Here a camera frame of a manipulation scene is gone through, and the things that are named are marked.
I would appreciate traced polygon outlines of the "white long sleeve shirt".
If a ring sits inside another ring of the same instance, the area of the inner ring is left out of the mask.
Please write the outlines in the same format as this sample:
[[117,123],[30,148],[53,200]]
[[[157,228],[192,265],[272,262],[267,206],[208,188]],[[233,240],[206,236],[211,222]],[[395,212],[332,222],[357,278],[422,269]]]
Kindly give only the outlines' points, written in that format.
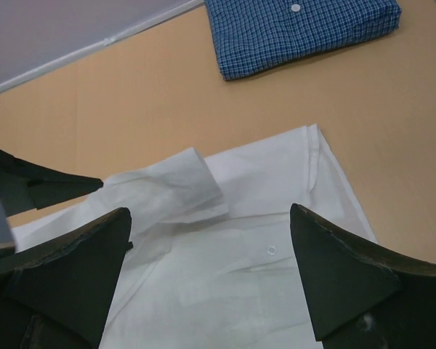
[[102,348],[319,348],[291,243],[294,203],[375,240],[317,125],[113,175],[80,204],[13,232],[24,250],[130,210],[134,247]]

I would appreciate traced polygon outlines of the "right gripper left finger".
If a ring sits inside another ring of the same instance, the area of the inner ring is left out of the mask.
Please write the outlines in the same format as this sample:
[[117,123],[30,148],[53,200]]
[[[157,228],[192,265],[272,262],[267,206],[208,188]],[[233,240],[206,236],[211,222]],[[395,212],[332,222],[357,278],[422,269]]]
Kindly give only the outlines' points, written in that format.
[[98,348],[131,227],[122,207],[0,258],[0,348]]

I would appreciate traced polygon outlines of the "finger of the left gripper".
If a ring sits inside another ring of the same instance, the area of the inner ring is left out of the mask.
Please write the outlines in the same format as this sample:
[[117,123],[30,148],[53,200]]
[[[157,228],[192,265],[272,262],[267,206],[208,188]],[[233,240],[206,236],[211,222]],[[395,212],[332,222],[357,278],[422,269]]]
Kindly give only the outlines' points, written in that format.
[[44,209],[95,192],[99,178],[59,172],[0,149],[0,200],[6,211]]

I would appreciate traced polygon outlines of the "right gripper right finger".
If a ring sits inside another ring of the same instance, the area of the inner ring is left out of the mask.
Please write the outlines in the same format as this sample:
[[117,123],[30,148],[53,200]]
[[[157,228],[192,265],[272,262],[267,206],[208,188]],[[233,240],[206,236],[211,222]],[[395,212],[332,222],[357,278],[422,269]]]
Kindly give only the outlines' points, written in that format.
[[291,239],[324,348],[436,348],[436,264],[386,249],[300,205]]

